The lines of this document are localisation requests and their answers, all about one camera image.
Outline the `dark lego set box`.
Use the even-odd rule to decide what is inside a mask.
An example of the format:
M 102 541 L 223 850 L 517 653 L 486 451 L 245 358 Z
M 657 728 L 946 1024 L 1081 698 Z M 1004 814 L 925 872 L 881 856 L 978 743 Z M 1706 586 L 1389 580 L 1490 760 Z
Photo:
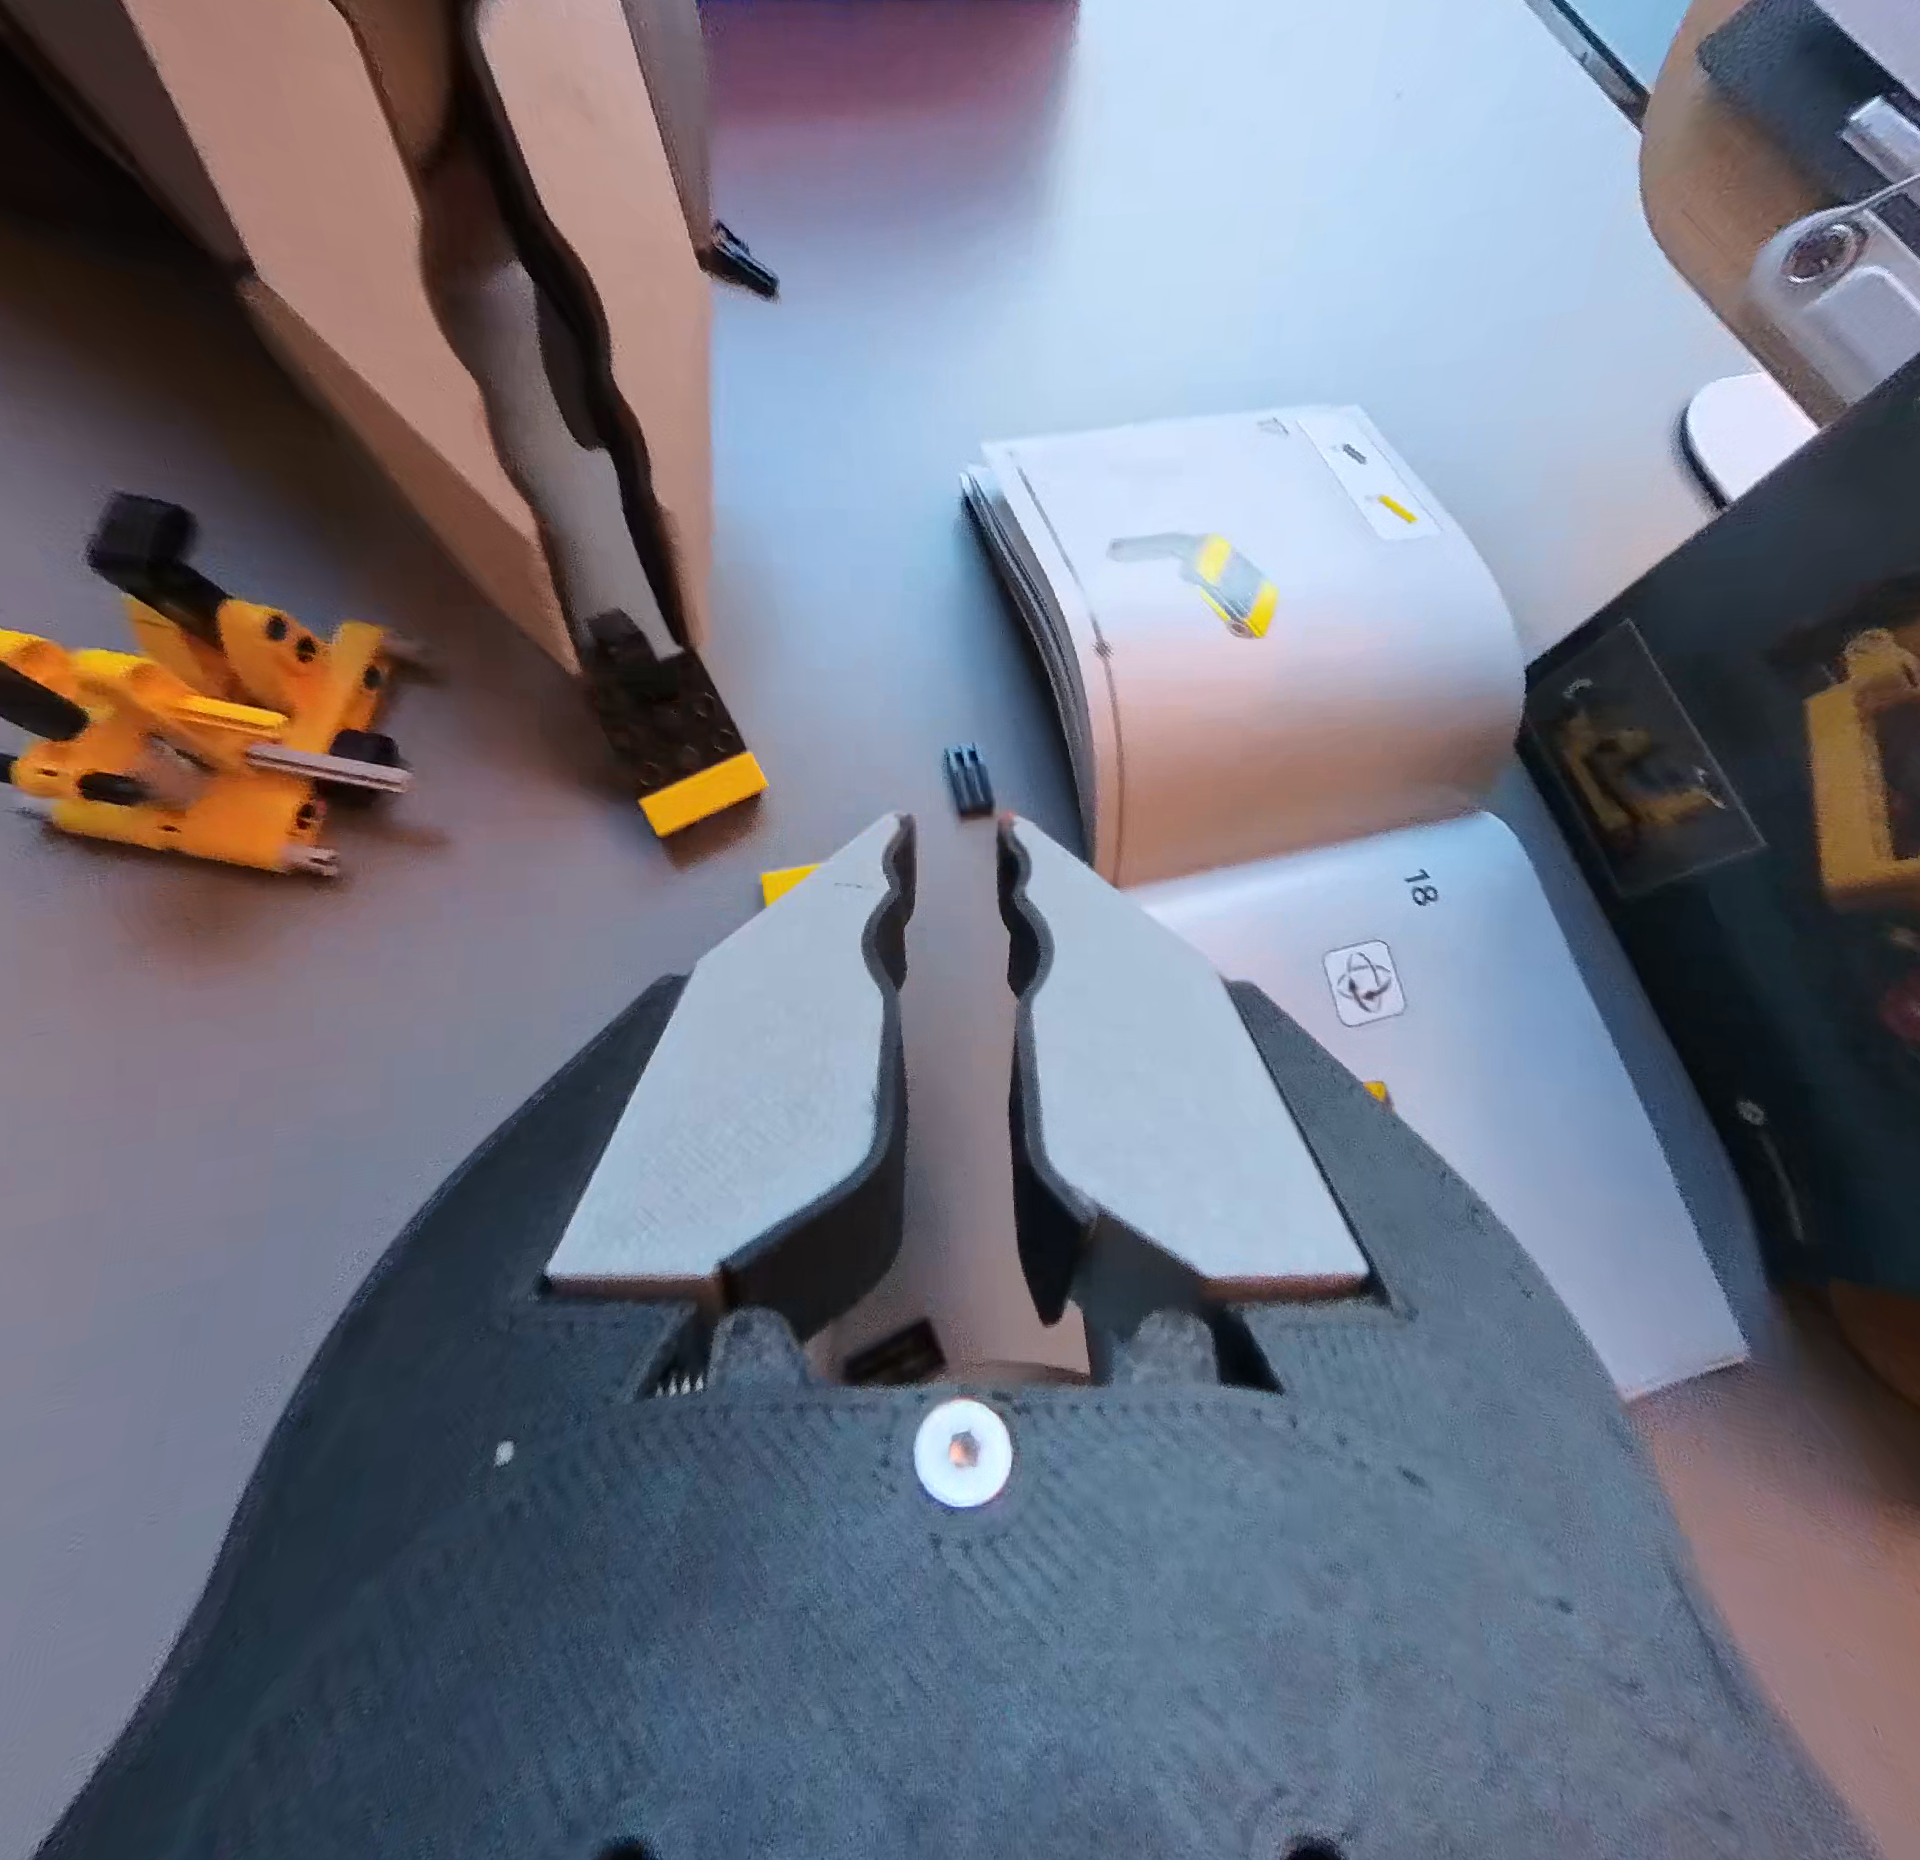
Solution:
M 1918 365 L 1525 673 L 1517 753 L 1770 1272 L 1918 1290 Z

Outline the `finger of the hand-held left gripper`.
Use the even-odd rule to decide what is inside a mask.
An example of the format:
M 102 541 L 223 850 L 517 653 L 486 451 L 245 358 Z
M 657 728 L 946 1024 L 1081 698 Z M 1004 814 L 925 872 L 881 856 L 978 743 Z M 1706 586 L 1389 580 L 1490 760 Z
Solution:
M 425 289 L 422 212 L 334 0 L 3 0 L 34 72 L 233 280 L 452 566 L 566 675 L 539 529 Z
M 707 72 L 694 0 L 464 0 L 462 59 L 517 262 L 558 333 L 558 415 L 625 544 L 570 607 L 707 640 L 713 535 Z

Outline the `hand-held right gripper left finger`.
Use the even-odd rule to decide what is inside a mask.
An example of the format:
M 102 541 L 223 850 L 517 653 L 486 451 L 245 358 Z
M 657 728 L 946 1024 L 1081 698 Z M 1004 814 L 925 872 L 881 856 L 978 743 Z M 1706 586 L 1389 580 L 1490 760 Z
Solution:
M 685 976 L 544 1282 L 810 1340 L 903 1232 L 915 822 L 881 814 Z

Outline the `yellow lego assembly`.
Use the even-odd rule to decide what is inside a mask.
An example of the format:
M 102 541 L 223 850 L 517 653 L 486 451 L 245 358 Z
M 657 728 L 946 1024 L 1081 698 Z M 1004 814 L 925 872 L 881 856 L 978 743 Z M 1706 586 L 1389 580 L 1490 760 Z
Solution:
M 284 879 L 335 881 L 335 807 L 407 793 L 376 726 L 425 650 L 347 621 L 329 634 L 198 573 L 195 516 L 112 493 L 83 548 L 126 600 L 131 649 L 72 649 L 3 631 L 1 716 L 25 745 L 3 786 L 73 841 Z

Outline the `lego instruction booklet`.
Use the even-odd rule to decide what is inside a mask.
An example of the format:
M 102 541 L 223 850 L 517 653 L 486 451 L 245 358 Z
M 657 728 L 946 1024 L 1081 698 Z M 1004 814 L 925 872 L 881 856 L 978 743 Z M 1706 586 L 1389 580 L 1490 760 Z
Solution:
M 1524 647 L 1356 404 L 985 443 L 972 519 L 1091 872 L 1254 984 L 1515 1236 L 1626 1400 L 1748 1340 L 1491 795 Z

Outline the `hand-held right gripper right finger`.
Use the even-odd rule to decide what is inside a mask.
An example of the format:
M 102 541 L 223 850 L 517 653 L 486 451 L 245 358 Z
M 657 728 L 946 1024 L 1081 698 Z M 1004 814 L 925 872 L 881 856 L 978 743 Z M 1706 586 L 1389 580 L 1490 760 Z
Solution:
M 1037 1318 L 1361 1295 L 1368 1258 L 1211 960 L 1022 817 L 998 821 L 995 891 Z

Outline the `white round base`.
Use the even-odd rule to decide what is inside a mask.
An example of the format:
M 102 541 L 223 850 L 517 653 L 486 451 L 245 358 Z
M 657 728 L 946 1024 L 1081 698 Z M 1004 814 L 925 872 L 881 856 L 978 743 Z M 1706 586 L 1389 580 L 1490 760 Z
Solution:
M 1728 508 L 1817 432 L 1813 419 L 1764 370 L 1703 384 L 1683 406 L 1678 445 L 1694 480 Z

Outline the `black lego plate yellow end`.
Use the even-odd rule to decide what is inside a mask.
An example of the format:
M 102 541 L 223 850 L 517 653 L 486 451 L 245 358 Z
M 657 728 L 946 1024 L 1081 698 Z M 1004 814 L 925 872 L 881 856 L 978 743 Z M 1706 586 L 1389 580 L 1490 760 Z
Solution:
M 606 610 L 588 619 L 579 661 L 591 716 L 657 841 L 761 798 L 765 771 L 697 650 L 667 653 L 629 615 Z

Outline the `dark grey pad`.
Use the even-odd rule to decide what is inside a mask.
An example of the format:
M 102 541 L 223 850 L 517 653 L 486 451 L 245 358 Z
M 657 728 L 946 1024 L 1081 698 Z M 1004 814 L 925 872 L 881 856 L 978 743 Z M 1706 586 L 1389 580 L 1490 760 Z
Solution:
M 1829 195 L 1916 176 L 1916 94 L 1817 0 L 1748 0 L 1695 61 L 1716 94 Z

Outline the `round wooden table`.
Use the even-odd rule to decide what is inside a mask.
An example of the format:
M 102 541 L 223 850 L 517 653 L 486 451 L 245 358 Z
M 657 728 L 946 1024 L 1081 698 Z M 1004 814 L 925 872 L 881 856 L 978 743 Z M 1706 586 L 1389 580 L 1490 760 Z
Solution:
M 1805 217 L 1858 202 L 1808 180 L 1764 133 L 1716 94 L 1697 49 L 1748 0 L 1689 0 L 1650 89 L 1642 123 L 1639 197 L 1645 225 L 1708 311 L 1817 427 L 1877 398 L 1882 384 L 1916 396 L 1916 358 L 1853 404 L 1819 384 L 1751 304 L 1759 248 Z M 1916 94 L 1916 0 L 1815 0 L 1829 18 Z M 1916 251 L 1916 192 L 1884 208 L 1885 227 Z

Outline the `white plastic device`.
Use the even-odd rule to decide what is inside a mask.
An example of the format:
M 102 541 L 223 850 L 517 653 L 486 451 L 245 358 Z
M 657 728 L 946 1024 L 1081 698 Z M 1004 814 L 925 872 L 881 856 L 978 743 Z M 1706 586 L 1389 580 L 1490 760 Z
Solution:
M 1789 222 L 1757 251 L 1745 294 L 1843 406 L 1918 357 L 1918 259 L 1884 208 L 1918 176 Z

